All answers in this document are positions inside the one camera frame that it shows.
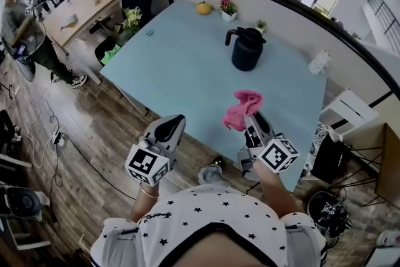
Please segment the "light wooden desk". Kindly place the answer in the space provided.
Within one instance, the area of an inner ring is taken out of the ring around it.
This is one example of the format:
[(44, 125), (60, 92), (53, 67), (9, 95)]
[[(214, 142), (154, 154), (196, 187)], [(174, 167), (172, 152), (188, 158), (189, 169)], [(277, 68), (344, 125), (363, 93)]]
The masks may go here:
[[(101, 80), (78, 54), (70, 54), (68, 46), (89, 28), (98, 18), (109, 11), (120, 0), (101, 0), (97, 6), (93, 0), (65, 0), (44, 18), (44, 27), (49, 39), (67, 56), (77, 63), (97, 85)], [(77, 14), (78, 23), (73, 28), (60, 31), (61, 24), (72, 14)]]

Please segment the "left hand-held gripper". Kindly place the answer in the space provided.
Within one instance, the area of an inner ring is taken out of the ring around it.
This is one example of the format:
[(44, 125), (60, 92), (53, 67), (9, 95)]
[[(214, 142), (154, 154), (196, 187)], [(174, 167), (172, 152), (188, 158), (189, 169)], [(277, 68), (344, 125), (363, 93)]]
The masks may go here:
[(186, 118), (182, 114), (153, 121), (139, 142), (132, 145), (125, 162), (128, 175), (149, 186), (157, 185), (177, 161), (175, 150), (185, 127)]

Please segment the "green cloth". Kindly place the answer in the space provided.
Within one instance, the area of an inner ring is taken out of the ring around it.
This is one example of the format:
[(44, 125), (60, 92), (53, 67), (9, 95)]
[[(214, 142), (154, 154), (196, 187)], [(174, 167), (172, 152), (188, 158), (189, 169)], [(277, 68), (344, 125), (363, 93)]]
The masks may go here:
[(104, 56), (100, 60), (100, 62), (105, 66), (107, 65), (110, 60), (116, 55), (116, 53), (121, 49), (120, 45), (115, 44), (112, 49), (109, 49), (104, 52)]

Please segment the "light blue table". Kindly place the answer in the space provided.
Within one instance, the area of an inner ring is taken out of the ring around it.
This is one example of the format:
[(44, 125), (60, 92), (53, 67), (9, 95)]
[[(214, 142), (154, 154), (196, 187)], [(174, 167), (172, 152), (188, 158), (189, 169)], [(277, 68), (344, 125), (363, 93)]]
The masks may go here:
[(311, 74), (304, 56), (276, 38), (268, 39), (252, 71), (238, 70), (232, 47), (225, 45), (227, 31), (236, 27), (218, 13), (201, 16), (193, 3), (176, 1), (133, 36), (101, 74), (160, 116), (184, 115), (188, 135), (231, 160), (244, 135), (225, 127), (222, 118), (237, 103), (235, 91), (261, 93), (261, 112), (300, 154), (281, 175), (293, 191), (316, 131), (326, 77)]

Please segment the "white spotted bottle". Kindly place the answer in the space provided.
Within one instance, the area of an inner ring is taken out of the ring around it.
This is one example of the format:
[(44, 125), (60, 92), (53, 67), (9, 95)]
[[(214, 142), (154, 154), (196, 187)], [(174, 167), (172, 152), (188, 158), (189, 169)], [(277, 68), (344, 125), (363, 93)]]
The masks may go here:
[(324, 73), (328, 64), (331, 61), (331, 53), (330, 50), (322, 50), (317, 53), (317, 55), (313, 58), (313, 60), (309, 63), (308, 69), (311, 74), (318, 75), (320, 73)]

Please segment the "grey stair railing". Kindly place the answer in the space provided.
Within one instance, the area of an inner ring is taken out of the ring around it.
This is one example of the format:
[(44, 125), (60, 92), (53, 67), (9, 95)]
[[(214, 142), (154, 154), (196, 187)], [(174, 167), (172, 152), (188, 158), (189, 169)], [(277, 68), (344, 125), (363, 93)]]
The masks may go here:
[(384, 0), (367, 0), (362, 7), (377, 46), (400, 56), (400, 22)]

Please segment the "wooden side table black legs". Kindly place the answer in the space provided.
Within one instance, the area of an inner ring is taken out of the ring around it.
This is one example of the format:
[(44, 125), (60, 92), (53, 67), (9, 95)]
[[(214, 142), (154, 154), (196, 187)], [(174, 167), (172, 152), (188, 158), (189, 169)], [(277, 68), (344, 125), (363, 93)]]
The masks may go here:
[[(329, 188), (350, 188), (373, 183), (376, 197), (363, 204), (363, 206), (368, 207), (387, 203), (400, 210), (400, 138), (388, 124), (384, 124), (382, 146), (369, 148), (369, 150), (379, 150), (380, 153), (372, 160), (368, 160), (360, 155), (358, 149), (350, 147), (349, 151), (351, 153), (357, 153), (354, 156), (355, 159), (363, 160), (363, 164), (357, 171)], [(352, 183), (346, 182), (361, 171), (371, 173), (372, 176)]]

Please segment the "pink flowers in white pot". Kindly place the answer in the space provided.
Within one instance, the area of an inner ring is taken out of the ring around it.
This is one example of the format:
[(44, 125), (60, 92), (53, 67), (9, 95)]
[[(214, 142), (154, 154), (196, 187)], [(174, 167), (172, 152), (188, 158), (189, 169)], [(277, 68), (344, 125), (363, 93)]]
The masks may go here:
[(222, 18), (225, 21), (230, 22), (236, 18), (238, 9), (231, 0), (221, 0), (219, 8), (221, 10)]

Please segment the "gold bangle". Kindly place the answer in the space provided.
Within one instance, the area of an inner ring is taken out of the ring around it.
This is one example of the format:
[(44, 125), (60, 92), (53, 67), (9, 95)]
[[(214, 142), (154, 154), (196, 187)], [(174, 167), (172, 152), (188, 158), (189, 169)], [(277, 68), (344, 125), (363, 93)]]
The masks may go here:
[(159, 190), (158, 187), (154, 188), (154, 186), (148, 186), (144, 188), (142, 186), (142, 183), (139, 184), (139, 188), (142, 193), (144, 193), (147, 197), (152, 198), (152, 199), (158, 199), (159, 198)]

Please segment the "person's right forearm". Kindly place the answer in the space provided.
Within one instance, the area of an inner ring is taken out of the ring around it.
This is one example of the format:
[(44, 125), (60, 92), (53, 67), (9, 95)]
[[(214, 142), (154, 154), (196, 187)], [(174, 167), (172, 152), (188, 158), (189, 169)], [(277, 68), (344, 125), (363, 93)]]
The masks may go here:
[(253, 168), (259, 178), (264, 202), (275, 211), (279, 218), (300, 211), (294, 198), (285, 189), (276, 173), (273, 173), (259, 159), (253, 162)]

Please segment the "person's left forearm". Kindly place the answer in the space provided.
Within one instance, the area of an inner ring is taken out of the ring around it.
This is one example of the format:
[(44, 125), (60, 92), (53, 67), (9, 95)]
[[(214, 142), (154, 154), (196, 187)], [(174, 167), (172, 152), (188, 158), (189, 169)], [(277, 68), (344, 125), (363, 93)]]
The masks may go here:
[[(159, 183), (157, 183), (154, 188), (159, 189)], [(147, 197), (144, 193), (139, 192), (137, 194), (136, 200), (133, 204), (131, 214), (129, 219), (135, 223), (137, 223), (143, 216), (147, 215), (148, 212), (153, 208), (153, 206), (157, 203), (158, 199), (152, 199)]]

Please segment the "spotted white garment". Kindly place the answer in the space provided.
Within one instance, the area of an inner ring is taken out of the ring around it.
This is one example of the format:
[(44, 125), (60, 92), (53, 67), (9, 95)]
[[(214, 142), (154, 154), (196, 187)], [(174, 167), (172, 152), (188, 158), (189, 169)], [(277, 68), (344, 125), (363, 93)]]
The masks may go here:
[(321, 147), (326, 137), (331, 138), (334, 143), (343, 140), (342, 136), (335, 132), (332, 127), (318, 122), (314, 139), (312, 141), (312, 145), (306, 159), (306, 164), (304, 165), (305, 170), (309, 172), (312, 171), (316, 161), (316, 157), (318, 155), (319, 148)]

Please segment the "pink cloth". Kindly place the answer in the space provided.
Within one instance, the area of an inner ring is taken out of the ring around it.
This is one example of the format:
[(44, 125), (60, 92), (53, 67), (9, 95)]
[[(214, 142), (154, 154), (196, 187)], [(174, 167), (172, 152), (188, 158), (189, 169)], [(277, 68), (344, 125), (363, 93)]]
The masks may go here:
[(231, 106), (223, 116), (222, 123), (229, 130), (244, 131), (246, 129), (245, 117), (256, 114), (263, 105), (261, 93), (251, 90), (238, 90), (234, 97), (239, 104)]

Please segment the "black kettle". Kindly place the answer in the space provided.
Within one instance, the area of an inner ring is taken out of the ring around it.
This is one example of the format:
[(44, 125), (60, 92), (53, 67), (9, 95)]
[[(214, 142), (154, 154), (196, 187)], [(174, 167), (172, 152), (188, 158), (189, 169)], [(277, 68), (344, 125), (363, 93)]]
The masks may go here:
[(230, 29), (226, 34), (225, 45), (230, 45), (231, 37), (235, 35), (231, 61), (240, 71), (253, 70), (261, 57), (266, 40), (255, 28)]

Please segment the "black round basket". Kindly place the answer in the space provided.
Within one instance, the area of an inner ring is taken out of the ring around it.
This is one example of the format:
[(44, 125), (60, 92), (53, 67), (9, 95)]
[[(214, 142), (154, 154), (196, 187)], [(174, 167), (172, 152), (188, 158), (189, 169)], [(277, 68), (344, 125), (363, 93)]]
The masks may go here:
[(341, 198), (327, 191), (318, 191), (311, 196), (307, 213), (325, 237), (328, 249), (335, 247), (345, 230), (353, 226)]

